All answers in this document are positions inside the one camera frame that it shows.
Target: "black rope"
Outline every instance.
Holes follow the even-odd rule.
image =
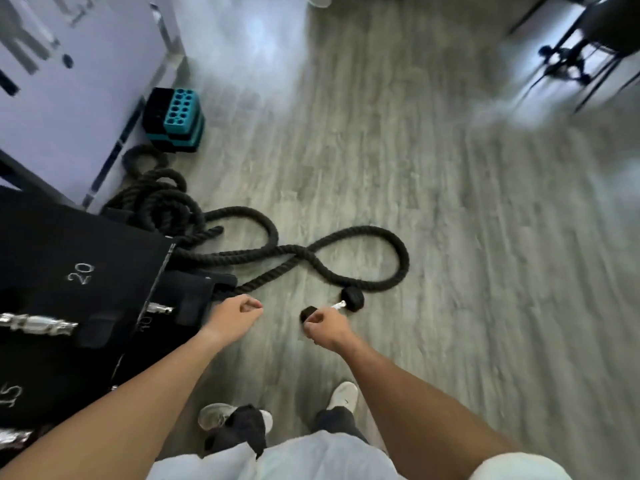
[[[140,155],[150,153],[158,161],[155,169],[141,173],[136,165]],[[117,193],[106,207],[132,211],[137,224],[149,231],[160,232],[175,238],[176,247],[172,259],[178,259],[194,267],[228,266],[247,264],[274,256],[293,255],[279,266],[238,286],[233,295],[249,293],[272,282],[306,260],[325,279],[341,287],[356,286],[363,291],[385,291],[393,288],[409,271],[409,253],[404,243],[393,232],[376,226],[353,226],[329,234],[308,247],[295,244],[278,245],[278,229],[271,220],[249,207],[224,207],[203,212],[198,204],[187,195],[187,183],[176,170],[164,168],[166,156],[148,147],[135,147],[124,155],[123,161],[128,174],[136,179],[132,186]],[[173,184],[160,182],[168,178]],[[213,239],[224,231],[220,226],[207,229],[207,223],[223,217],[247,217],[267,231],[267,242],[258,249],[223,251],[202,254],[192,251],[194,247]],[[393,276],[381,281],[365,281],[332,272],[316,257],[316,252],[329,244],[356,235],[375,235],[387,241],[396,250],[398,268]]]

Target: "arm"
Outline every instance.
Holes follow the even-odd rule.
[[[400,369],[322,308],[305,322],[316,344],[343,357],[371,409],[398,473],[466,480],[484,462],[516,451],[512,443],[451,396]]]
[[[261,314],[247,295],[225,300],[194,338],[53,428],[2,469],[0,480],[146,478],[206,366]]]

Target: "sneaker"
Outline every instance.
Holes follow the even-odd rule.
[[[214,403],[204,406],[198,414],[198,425],[205,431],[219,428],[233,414],[237,406],[225,403]],[[273,416],[268,411],[260,410],[264,420],[264,434],[267,435],[273,428]]]
[[[358,386],[356,386],[356,384],[353,382],[343,382],[333,391],[331,401],[329,401],[329,405],[326,408],[333,409],[336,406],[342,406],[353,413],[356,411],[358,394]]]

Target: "hand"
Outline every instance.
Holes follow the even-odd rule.
[[[226,347],[240,339],[262,311],[262,304],[247,294],[227,298],[213,309],[200,333]]]
[[[303,326],[309,339],[337,354],[357,338],[349,326],[347,317],[330,306],[316,310]]]

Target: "dark gray pants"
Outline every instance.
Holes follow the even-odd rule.
[[[329,433],[347,433],[367,443],[360,430],[356,428],[353,414],[341,406],[316,414],[311,432],[315,433],[321,429]],[[267,448],[262,414],[250,404],[236,409],[224,425],[209,432],[204,443],[205,454],[217,453],[245,442],[249,443],[258,457]]]

